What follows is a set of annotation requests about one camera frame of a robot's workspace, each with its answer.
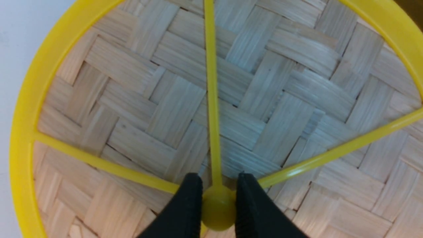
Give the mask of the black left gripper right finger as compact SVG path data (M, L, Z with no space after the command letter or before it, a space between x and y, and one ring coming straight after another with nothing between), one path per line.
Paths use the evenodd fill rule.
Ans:
M307 238L270 199L254 175L239 173L236 192L237 238Z

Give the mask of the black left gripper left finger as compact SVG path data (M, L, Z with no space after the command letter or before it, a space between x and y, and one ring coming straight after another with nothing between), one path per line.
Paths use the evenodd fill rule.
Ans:
M139 238L199 238L203 182L188 173L178 191Z

